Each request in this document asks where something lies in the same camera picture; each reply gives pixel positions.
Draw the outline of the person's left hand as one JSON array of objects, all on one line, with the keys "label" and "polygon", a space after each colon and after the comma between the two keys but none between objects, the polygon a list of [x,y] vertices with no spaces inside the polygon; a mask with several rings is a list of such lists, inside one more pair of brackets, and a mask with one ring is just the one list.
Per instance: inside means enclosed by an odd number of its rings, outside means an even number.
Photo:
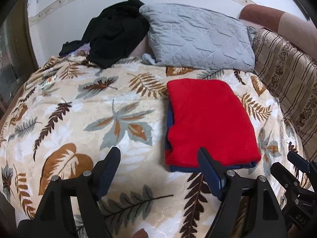
[{"label": "person's left hand", "polygon": [[148,233],[142,228],[134,233],[132,238],[148,238]]}]

